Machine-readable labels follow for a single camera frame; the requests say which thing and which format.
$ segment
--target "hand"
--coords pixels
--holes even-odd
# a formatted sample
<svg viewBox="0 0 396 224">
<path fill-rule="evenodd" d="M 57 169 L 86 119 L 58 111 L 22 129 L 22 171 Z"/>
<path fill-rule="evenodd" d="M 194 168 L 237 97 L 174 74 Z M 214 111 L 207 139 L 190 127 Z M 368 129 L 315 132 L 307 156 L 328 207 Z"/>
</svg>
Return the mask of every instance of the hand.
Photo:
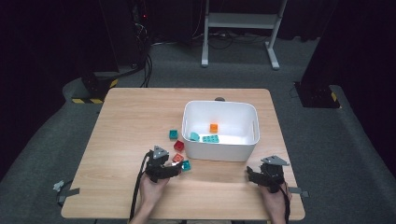
<svg viewBox="0 0 396 224">
<path fill-rule="evenodd" d="M 154 209 L 157 202 L 163 196 L 163 190 L 166 184 L 169 182 L 167 179 L 159 179 L 157 183 L 152 182 L 149 176 L 143 174 L 140 178 L 140 207 L 134 214 L 134 218 L 130 224 L 145 224 L 149 220 L 149 215 Z"/>
<path fill-rule="evenodd" d="M 154 206 L 163 196 L 163 189 L 168 182 L 169 178 L 159 179 L 157 183 L 154 183 L 148 175 L 143 174 L 139 187 L 142 204 Z"/>
<path fill-rule="evenodd" d="M 285 182 L 280 187 L 285 193 L 288 194 L 289 201 L 291 200 L 291 193 L 288 189 L 288 184 Z M 260 192 L 262 193 L 262 198 L 264 200 L 264 206 L 271 218 L 273 224 L 283 224 L 286 223 L 285 213 L 286 205 L 283 193 L 279 190 L 277 193 L 271 193 L 269 189 L 265 186 L 259 185 Z"/>
</svg>

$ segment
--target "teal block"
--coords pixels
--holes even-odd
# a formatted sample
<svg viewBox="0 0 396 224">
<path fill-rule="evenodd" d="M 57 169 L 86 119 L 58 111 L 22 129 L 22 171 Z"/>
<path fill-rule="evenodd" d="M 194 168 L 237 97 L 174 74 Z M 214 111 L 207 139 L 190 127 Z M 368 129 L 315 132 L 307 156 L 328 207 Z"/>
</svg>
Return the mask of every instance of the teal block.
<svg viewBox="0 0 396 224">
<path fill-rule="evenodd" d="M 169 138 L 170 139 L 177 139 L 177 130 L 169 131 Z"/>
<path fill-rule="evenodd" d="M 189 171 L 191 169 L 189 161 L 183 161 L 183 165 L 181 166 L 181 171 Z"/>
<path fill-rule="evenodd" d="M 190 135 L 190 140 L 191 141 L 195 141 L 195 142 L 198 142 L 199 141 L 199 134 L 198 133 L 191 133 L 191 135 Z"/>
<path fill-rule="evenodd" d="M 209 135 L 209 136 L 204 136 L 202 138 L 203 142 L 206 143 L 218 143 L 219 142 L 219 136 L 214 134 L 214 135 Z"/>
</svg>

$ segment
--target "orange block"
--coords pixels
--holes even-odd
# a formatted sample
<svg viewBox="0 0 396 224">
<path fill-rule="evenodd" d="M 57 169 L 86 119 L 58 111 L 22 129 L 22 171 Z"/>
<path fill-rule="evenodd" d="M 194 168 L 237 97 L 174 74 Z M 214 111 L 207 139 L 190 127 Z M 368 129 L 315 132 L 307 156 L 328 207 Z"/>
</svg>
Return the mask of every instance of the orange block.
<svg viewBox="0 0 396 224">
<path fill-rule="evenodd" d="M 210 133 L 217 133 L 218 132 L 218 124 L 210 124 Z"/>
<path fill-rule="evenodd" d="M 173 162 L 181 162 L 184 160 L 184 157 L 180 154 L 176 154 L 175 157 L 172 159 Z"/>
</svg>

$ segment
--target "gray carpet floor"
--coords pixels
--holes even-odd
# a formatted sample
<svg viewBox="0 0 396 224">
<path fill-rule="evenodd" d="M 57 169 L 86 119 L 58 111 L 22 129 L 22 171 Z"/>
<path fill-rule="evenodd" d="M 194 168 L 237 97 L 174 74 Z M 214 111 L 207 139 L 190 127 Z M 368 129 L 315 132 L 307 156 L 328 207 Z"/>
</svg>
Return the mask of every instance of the gray carpet floor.
<svg viewBox="0 0 396 224">
<path fill-rule="evenodd" d="M 318 41 L 278 39 L 280 70 L 274 71 L 262 41 L 257 40 L 262 38 L 209 49 L 207 68 L 200 66 L 201 47 L 152 46 L 148 86 L 268 89 L 297 183 L 310 193 L 303 199 L 305 218 L 292 223 L 395 223 L 395 178 L 371 145 L 342 88 L 331 86 L 342 105 L 339 109 L 304 108 L 293 88 Z M 213 39 L 210 43 L 217 48 L 227 45 Z M 117 88 L 139 87 L 143 78 L 143 71 L 122 77 Z M 64 86 L 66 103 L 32 137 L 0 183 L 0 223 L 93 223 L 63 218 L 52 189 L 60 180 L 74 178 L 102 107 L 73 104 L 70 98 L 78 83 L 77 79 Z"/>
</svg>

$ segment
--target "metal leg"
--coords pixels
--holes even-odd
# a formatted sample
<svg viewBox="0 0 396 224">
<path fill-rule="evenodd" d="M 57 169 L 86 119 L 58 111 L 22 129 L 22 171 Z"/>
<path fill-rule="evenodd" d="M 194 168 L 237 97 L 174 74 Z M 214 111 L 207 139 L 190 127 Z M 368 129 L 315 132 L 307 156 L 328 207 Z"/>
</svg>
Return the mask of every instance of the metal leg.
<svg viewBox="0 0 396 224">
<path fill-rule="evenodd" d="M 288 0 L 282 0 L 282 4 L 280 6 L 280 10 L 277 13 L 277 19 L 274 26 L 274 30 L 271 34 L 270 42 L 265 42 L 265 48 L 267 49 L 268 56 L 270 57 L 271 65 L 274 70 L 279 70 L 279 63 L 277 62 L 277 58 L 274 52 L 274 43 L 276 40 L 277 31 L 279 30 L 280 23 L 282 22 L 283 12 L 285 11 L 286 3 Z"/>
<path fill-rule="evenodd" d="M 208 32 L 209 32 L 209 0 L 206 0 L 204 44 L 202 46 L 202 61 L 201 61 L 202 67 L 207 67 L 209 64 L 209 60 L 208 60 L 209 47 L 207 45 L 207 39 L 209 37 Z"/>
</svg>

